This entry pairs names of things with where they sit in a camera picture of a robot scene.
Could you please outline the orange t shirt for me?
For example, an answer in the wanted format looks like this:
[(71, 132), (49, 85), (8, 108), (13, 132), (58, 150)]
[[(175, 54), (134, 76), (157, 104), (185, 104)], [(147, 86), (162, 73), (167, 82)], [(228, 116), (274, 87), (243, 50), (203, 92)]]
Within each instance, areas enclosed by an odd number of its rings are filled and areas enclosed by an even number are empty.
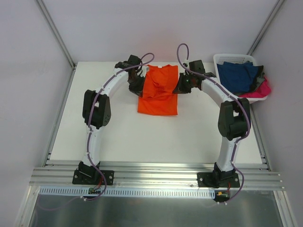
[(177, 115), (178, 95), (174, 94), (173, 90), (178, 83), (178, 66), (168, 64), (148, 67), (137, 111), (155, 116)]

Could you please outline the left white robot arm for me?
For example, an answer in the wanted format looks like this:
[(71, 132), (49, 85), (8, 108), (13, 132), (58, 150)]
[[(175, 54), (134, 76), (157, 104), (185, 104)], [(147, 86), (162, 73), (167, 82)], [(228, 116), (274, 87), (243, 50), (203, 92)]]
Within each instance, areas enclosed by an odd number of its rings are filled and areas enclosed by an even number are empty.
[(125, 83), (129, 84), (130, 92), (141, 97), (147, 71), (142, 58), (130, 55), (128, 60), (115, 65), (113, 75), (104, 85), (84, 93), (82, 117), (88, 127), (86, 150), (74, 172), (72, 184), (113, 184), (114, 172), (101, 171), (99, 157), (101, 135), (111, 119), (110, 98)]

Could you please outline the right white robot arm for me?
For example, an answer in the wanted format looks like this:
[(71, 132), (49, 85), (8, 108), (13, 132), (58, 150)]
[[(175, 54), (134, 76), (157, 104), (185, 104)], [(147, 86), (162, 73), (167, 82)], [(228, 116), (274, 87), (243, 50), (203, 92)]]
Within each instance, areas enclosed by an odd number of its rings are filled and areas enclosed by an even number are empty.
[(219, 106), (218, 130), (222, 136), (220, 154), (210, 173), (200, 173), (198, 180), (203, 186), (220, 188), (233, 183), (239, 187), (234, 160), (239, 143), (250, 132), (250, 103), (246, 98), (236, 98), (219, 83), (213, 73), (206, 73), (201, 60), (181, 64), (175, 94), (188, 94), (193, 88), (206, 93)]

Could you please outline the white plastic laundry basket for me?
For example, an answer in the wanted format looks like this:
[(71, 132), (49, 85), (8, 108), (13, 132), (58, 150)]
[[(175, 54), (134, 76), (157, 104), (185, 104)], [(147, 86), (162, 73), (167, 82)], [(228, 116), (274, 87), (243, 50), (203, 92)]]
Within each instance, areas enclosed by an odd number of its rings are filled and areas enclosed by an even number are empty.
[(232, 94), (247, 98), (252, 104), (265, 100), (271, 93), (264, 66), (252, 56), (221, 53), (215, 54), (213, 61), (217, 78)]

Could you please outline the blue t shirt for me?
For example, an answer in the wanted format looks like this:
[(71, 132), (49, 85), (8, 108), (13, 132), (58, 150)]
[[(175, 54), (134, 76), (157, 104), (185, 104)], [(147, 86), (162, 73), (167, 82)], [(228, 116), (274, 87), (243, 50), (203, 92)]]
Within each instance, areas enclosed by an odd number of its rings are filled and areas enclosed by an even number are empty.
[(221, 84), (232, 93), (249, 92), (251, 79), (247, 72), (247, 63), (224, 62), (217, 64)]

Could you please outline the dark grey t shirt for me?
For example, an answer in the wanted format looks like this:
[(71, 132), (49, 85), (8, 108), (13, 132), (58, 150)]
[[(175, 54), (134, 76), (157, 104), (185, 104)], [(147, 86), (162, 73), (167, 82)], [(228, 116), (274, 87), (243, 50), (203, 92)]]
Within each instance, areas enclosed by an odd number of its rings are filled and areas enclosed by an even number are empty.
[(265, 81), (264, 66), (255, 66), (252, 62), (247, 62), (247, 72), (251, 79), (249, 92), (255, 92)]

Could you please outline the pink t shirt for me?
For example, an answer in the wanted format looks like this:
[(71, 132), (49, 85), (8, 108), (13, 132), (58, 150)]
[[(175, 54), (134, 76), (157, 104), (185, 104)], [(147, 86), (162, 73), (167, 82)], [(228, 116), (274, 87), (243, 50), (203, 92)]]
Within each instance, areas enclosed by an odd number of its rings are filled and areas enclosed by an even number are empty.
[(240, 95), (240, 97), (244, 98), (265, 98), (271, 93), (271, 88), (269, 86), (268, 80), (265, 80), (261, 83), (261, 85), (254, 91), (250, 93), (245, 93)]

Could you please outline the aluminium mounting rail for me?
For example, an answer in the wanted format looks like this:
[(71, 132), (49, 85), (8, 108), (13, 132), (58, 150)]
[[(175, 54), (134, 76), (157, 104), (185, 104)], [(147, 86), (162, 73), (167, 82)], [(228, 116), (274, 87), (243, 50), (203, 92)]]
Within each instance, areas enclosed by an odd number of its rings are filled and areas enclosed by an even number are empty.
[[(35, 167), (30, 185), (71, 186), (77, 161), (50, 160)], [(210, 172), (213, 164), (101, 162), (102, 170), (113, 170), (115, 187), (190, 189), (198, 187), (197, 173)], [(238, 164), (244, 174), (244, 190), (284, 191), (285, 183), (279, 172), (270, 171), (266, 164)]]

